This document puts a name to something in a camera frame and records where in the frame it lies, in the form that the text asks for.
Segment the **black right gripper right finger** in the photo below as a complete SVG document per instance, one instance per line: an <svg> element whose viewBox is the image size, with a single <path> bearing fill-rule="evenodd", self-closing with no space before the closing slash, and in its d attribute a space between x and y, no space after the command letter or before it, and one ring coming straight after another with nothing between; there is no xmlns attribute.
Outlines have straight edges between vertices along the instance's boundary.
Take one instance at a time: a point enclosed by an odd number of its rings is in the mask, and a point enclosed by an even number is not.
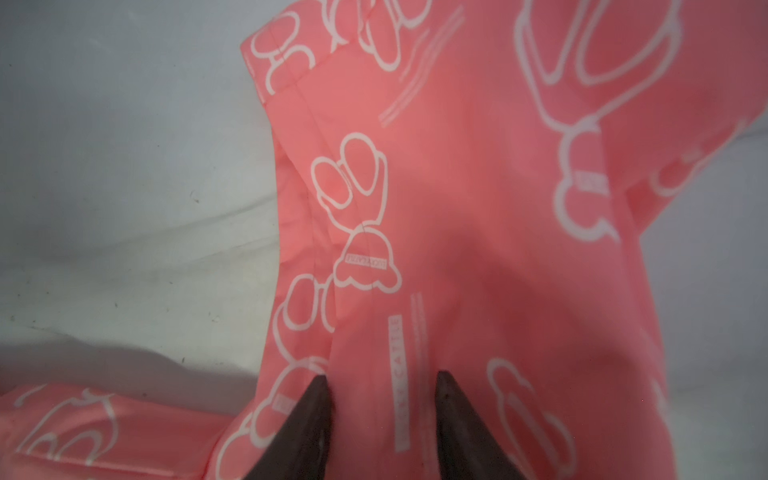
<svg viewBox="0 0 768 480"><path fill-rule="evenodd" d="M525 479L497 443L454 376L445 370L437 373L435 409L441 479Z"/></svg>

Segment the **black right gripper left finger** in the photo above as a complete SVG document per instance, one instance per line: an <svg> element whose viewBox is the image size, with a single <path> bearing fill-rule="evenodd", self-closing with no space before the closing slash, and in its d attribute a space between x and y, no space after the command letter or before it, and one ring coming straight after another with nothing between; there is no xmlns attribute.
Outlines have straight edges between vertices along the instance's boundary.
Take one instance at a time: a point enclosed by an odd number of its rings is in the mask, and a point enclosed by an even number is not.
<svg viewBox="0 0 768 480"><path fill-rule="evenodd" d="M324 479L333 410L328 379L325 375L317 375L244 479Z"/></svg>

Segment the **pink printed hooded jacket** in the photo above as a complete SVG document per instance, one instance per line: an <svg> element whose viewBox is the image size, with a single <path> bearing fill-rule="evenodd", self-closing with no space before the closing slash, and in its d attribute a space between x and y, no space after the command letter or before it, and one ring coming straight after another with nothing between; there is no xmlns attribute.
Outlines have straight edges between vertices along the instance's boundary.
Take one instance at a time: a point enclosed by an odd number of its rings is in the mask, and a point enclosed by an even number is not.
<svg viewBox="0 0 768 480"><path fill-rule="evenodd" d="M763 1L298 1L241 54L279 270L237 415L1 398L5 479L244 479L328 379L325 479L440 477L450 372L525 479L673 479L643 231L767 104Z"/></svg>

